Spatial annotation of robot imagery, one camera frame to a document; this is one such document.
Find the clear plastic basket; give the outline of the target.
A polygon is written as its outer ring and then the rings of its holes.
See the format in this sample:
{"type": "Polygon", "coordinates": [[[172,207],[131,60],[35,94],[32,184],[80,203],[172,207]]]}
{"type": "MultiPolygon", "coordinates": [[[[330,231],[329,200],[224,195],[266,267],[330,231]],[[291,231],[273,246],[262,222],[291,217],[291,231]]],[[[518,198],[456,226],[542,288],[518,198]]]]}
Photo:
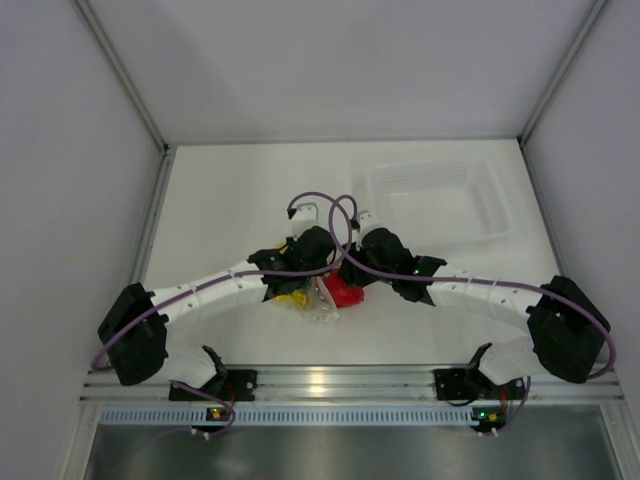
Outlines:
{"type": "Polygon", "coordinates": [[[374,165],[366,191],[366,207],[416,253],[501,241],[514,228],[503,183],[481,157],[374,165]]]}

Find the left aluminium frame post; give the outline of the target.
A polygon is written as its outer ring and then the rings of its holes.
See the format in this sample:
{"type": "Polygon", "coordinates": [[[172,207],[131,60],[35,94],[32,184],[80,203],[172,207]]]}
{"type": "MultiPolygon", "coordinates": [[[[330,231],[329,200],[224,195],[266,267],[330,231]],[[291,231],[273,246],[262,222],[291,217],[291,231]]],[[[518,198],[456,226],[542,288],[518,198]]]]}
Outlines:
{"type": "Polygon", "coordinates": [[[82,21],[88,27],[91,36],[104,56],[110,70],[121,86],[136,115],[151,137],[156,149],[162,154],[165,154],[169,150],[168,143],[165,141],[159,127],[153,119],[139,89],[135,85],[129,70],[117,51],[97,12],[89,1],[73,0],[72,4],[77,9],[82,21]]]}

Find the yellow fake banana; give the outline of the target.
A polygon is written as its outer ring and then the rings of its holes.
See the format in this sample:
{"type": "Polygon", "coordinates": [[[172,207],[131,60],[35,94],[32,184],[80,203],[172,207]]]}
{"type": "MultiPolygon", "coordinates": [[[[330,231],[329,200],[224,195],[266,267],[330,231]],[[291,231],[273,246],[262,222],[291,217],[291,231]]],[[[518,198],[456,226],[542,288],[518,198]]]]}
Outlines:
{"type": "Polygon", "coordinates": [[[300,311],[309,310],[313,306],[310,295],[304,290],[296,290],[290,294],[279,295],[274,301],[280,306],[295,308],[300,311]]]}

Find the red fake dragon fruit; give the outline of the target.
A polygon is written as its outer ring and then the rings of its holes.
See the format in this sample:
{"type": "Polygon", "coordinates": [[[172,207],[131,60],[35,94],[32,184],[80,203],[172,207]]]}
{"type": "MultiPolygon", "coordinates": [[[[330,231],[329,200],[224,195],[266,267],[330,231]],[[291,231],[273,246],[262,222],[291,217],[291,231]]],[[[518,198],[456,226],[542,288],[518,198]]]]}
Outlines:
{"type": "Polygon", "coordinates": [[[324,278],[324,285],[337,308],[350,308],[364,300],[364,289],[359,286],[349,286],[340,278],[338,269],[330,271],[324,278]]]}

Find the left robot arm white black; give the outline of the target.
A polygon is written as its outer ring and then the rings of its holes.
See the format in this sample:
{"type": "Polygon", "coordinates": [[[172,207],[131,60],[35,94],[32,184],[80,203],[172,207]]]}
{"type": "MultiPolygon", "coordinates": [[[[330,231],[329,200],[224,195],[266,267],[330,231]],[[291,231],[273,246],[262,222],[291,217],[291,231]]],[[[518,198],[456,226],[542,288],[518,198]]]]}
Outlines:
{"type": "Polygon", "coordinates": [[[126,286],[97,330],[119,383],[129,387],[157,377],[191,396],[219,397],[227,368],[212,347],[183,340],[184,332],[226,311],[302,289],[327,271],[333,249],[330,233],[312,226],[218,274],[156,290],[126,286]]]}

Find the right aluminium frame post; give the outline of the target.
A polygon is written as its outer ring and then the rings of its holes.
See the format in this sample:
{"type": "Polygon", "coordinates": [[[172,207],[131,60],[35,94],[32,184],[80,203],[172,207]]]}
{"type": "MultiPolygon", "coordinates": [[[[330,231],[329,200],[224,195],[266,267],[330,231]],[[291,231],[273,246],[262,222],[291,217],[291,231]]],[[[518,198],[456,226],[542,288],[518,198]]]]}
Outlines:
{"type": "Polygon", "coordinates": [[[568,43],[562,49],[558,62],[553,68],[541,94],[535,101],[530,114],[527,116],[517,136],[517,142],[521,149],[526,147],[611,4],[612,1],[610,0],[595,0],[589,2],[586,12],[580,18],[576,28],[569,37],[568,43]]]}

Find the aluminium mounting rail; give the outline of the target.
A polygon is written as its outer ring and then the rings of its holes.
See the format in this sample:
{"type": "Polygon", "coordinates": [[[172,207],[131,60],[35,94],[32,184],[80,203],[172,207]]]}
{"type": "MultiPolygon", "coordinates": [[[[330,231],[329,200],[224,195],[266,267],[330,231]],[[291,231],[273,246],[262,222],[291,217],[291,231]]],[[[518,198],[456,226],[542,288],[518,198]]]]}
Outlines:
{"type": "MultiPolygon", "coordinates": [[[[254,395],[262,402],[436,401],[436,365],[255,366],[254,395]]],[[[90,373],[81,389],[85,403],[150,402],[168,399],[169,384],[150,380],[136,386],[119,384],[111,372],[90,373]]],[[[584,384],[547,374],[532,379],[529,399],[540,404],[618,403],[624,393],[617,376],[608,373],[584,384]]]]}

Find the aluminium frame post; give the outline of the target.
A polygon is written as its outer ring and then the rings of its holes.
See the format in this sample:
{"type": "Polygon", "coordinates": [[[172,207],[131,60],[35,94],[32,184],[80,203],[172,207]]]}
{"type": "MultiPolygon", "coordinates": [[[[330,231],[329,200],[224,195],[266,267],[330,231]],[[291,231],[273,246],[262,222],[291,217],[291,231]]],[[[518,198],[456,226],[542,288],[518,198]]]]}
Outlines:
{"type": "Polygon", "coordinates": [[[527,116],[517,136],[517,142],[521,149],[526,147],[611,4],[612,1],[610,0],[595,0],[589,2],[586,12],[580,18],[576,28],[569,37],[568,43],[562,49],[558,62],[553,68],[541,94],[535,101],[530,114],[527,116]]]}
{"type": "Polygon", "coordinates": [[[88,27],[91,36],[104,56],[110,70],[121,86],[136,115],[151,137],[156,149],[162,154],[165,154],[169,150],[168,143],[165,141],[159,127],[153,119],[139,89],[135,85],[129,70],[117,51],[97,12],[89,1],[73,0],[72,4],[77,9],[82,21],[88,27]]]}

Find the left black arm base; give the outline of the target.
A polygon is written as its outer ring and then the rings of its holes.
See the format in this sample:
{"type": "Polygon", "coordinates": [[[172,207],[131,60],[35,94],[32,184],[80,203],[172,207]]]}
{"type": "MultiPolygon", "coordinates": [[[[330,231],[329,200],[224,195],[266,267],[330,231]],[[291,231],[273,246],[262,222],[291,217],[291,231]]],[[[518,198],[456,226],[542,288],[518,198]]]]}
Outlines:
{"type": "Polygon", "coordinates": [[[205,383],[200,388],[171,384],[169,390],[169,400],[178,402],[204,401],[205,397],[215,397],[225,402],[253,402],[255,400],[255,390],[257,387],[258,372],[253,369],[232,368],[226,374],[217,374],[213,379],[205,383]]]}

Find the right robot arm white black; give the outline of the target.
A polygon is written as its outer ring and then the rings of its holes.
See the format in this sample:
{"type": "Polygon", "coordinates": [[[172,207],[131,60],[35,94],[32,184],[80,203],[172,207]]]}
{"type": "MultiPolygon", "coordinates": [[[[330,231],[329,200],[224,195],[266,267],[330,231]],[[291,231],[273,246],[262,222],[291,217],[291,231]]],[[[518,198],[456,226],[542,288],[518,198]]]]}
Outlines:
{"type": "Polygon", "coordinates": [[[574,384],[599,375],[594,366],[611,326],[568,277],[541,286],[474,277],[444,259],[412,254],[384,227],[358,237],[338,275],[350,287],[386,283],[408,302],[463,309],[519,330],[513,340],[476,350],[466,382],[477,396],[544,372],[574,384]]]}

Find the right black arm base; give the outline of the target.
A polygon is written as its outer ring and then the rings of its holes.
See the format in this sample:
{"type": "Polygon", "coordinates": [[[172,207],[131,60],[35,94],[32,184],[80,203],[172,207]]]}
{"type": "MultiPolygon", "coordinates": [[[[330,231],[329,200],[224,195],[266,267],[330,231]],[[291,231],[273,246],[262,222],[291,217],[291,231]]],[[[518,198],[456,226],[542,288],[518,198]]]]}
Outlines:
{"type": "Polygon", "coordinates": [[[477,369],[436,369],[433,375],[439,400],[473,402],[492,389],[492,383],[477,369]]]}

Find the clear zip top bag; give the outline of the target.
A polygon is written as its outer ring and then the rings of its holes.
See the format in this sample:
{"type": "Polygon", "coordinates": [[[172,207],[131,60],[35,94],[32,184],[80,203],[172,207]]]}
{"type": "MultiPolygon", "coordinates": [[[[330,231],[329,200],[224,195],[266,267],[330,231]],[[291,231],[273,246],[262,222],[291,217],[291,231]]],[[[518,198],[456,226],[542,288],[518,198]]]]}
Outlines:
{"type": "Polygon", "coordinates": [[[306,291],[313,302],[313,306],[306,311],[300,311],[295,308],[287,308],[280,306],[275,301],[275,304],[279,307],[283,307],[291,312],[295,312],[300,317],[308,321],[320,322],[320,323],[333,323],[340,319],[339,309],[336,307],[332,300],[326,286],[324,285],[324,278],[328,274],[323,276],[313,277],[307,284],[301,289],[306,291]]]}

